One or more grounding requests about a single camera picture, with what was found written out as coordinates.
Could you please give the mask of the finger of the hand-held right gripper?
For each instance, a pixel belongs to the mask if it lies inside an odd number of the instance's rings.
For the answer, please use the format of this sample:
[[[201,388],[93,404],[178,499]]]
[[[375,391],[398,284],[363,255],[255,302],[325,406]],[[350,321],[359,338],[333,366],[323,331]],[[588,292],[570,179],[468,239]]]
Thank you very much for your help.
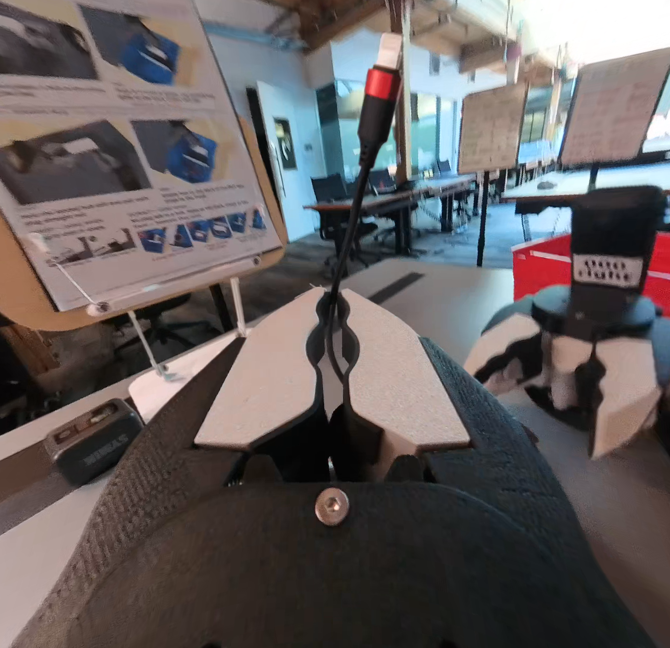
[[[575,372],[591,356],[592,344],[583,340],[549,342],[548,388],[551,404],[557,411],[577,406]]]
[[[605,373],[598,384],[591,459],[626,447],[650,427],[662,391],[658,384],[652,342],[611,339],[597,343],[596,359]]]

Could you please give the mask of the wooden top desk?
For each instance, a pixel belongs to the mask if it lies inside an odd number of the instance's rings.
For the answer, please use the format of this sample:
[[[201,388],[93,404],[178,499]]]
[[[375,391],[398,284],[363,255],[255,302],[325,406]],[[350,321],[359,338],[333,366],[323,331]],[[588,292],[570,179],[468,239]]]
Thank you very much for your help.
[[[378,196],[365,196],[358,219],[365,217],[388,216],[395,223],[395,255],[398,257],[418,258],[425,251],[413,246],[411,208],[420,201],[437,198],[441,202],[440,231],[448,233],[453,224],[454,196],[469,191],[476,181],[473,174],[452,176],[447,179],[433,179],[413,183],[411,187],[393,193]],[[345,233],[342,224],[350,213],[352,200],[318,202],[304,206],[306,210],[317,212],[324,222],[334,222],[333,242],[336,256],[339,257],[344,246]]]
[[[552,190],[538,190],[543,180],[556,183]],[[536,180],[507,190],[501,202],[515,203],[521,213],[534,214],[531,207],[561,208],[569,206],[574,198],[587,193],[590,182],[589,170],[556,172],[541,175]],[[622,187],[655,186],[669,193],[669,162],[649,165],[601,168],[596,176],[597,190]]]

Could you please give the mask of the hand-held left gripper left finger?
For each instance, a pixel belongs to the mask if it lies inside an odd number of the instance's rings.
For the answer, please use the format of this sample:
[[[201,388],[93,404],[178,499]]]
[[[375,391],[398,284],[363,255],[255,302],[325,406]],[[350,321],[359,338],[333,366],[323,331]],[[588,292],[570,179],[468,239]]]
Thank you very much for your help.
[[[251,451],[322,402],[326,289],[313,287],[256,324],[194,438],[203,448]]]

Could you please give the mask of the whiteboard with green writing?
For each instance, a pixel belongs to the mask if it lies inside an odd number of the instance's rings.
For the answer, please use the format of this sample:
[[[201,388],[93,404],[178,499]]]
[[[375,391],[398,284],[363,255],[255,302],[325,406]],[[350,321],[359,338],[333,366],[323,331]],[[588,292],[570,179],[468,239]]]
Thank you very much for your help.
[[[476,266],[482,267],[491,173],[517,165],[529,86],[515,83],[467,95],[462,102],[459,175],[481,178]]]

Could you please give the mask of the red plastic bin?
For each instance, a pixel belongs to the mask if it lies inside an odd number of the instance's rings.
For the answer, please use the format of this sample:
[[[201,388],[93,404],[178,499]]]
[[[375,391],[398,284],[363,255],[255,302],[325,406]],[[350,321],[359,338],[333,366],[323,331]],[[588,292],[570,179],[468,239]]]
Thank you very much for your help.
[[[549,286],[570,284],[570,241],[569,234],[562,234],[513,247],[514,301]],[[669,318],[669,233],[657,234],[643,294]]]

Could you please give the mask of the instruction sign on stand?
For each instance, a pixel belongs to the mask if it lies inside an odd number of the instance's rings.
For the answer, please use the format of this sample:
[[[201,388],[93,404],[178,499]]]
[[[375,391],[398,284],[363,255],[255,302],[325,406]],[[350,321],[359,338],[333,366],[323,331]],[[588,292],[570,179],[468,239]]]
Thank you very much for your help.
[[[1,0],[1,316],[63,332],[288,241],[194,0]]]

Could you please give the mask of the person's right hand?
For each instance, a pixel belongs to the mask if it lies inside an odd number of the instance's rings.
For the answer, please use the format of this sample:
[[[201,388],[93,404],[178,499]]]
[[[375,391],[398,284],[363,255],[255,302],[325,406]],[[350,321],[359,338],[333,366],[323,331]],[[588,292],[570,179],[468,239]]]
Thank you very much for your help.
[[[543,370],[543,331],[529,315],[515,313],[485,331],[464,369],[481,384],[523,383]]]

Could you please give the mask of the phone icon door window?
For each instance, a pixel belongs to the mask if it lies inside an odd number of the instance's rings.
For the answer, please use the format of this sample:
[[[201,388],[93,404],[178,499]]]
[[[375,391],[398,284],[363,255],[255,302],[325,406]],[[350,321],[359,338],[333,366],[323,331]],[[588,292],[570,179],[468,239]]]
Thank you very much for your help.
[[[284,171],[297,170],[296,150],[287,118],[273,118],[281,166]]]

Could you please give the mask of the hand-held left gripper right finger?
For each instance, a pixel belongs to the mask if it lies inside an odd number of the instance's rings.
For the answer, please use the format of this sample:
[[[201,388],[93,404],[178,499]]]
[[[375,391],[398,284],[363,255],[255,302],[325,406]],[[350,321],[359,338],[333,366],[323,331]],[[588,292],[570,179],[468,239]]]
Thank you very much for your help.
[[[419,335],[380,305],[339,294],[344,441],[358,468],[470,447],[471,438]]]

